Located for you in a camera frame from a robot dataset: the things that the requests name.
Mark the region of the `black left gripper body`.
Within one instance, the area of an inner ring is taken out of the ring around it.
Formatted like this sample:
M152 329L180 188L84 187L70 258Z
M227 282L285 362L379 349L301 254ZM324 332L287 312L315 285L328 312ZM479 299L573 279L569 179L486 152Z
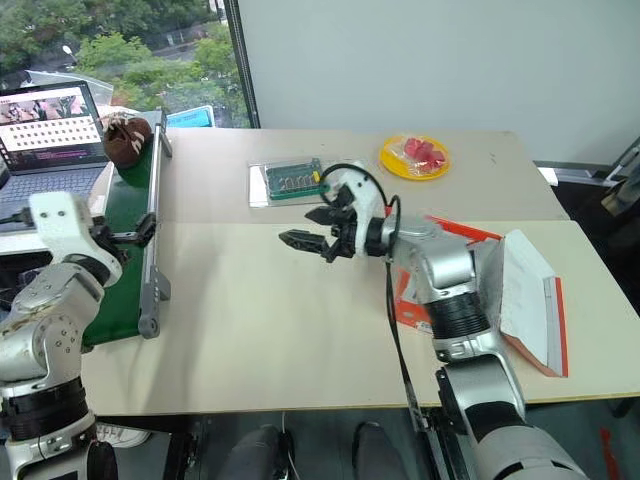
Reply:
M108 225L94 225L90 228L90 235L94 242L111 254L121 266L128 263L130 256L127 250L120 249L119 245L124 245L131 239L130 232L114 233Z

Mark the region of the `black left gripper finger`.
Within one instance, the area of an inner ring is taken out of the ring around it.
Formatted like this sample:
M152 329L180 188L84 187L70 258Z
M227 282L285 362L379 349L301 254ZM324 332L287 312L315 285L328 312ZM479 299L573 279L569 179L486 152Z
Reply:
M111 241L114 244L148 245L155 236L156 228L156 214L149 212L139 219L133 231L113 233Z

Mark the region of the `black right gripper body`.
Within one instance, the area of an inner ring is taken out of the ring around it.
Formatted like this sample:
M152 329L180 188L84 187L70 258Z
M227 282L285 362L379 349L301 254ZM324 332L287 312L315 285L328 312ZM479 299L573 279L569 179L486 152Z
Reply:
M352 258L356 252L357 213L353 206L354 194L347 185L338 190L333 203L328 207L327 220L331 227L331 235L335 241L322 257L333 262L337 257Z

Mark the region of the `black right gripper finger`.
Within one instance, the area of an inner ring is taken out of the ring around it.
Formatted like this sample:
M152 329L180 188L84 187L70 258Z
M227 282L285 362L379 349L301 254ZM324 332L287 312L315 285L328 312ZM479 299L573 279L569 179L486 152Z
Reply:
M318 206L307 212L305 218L323 226L341 226L348 222L348 210L331 205Z
M278 234L278 238L294 250L314 253L324 256L329 250L329 245L323 235L311 233L305 230L290 229Z

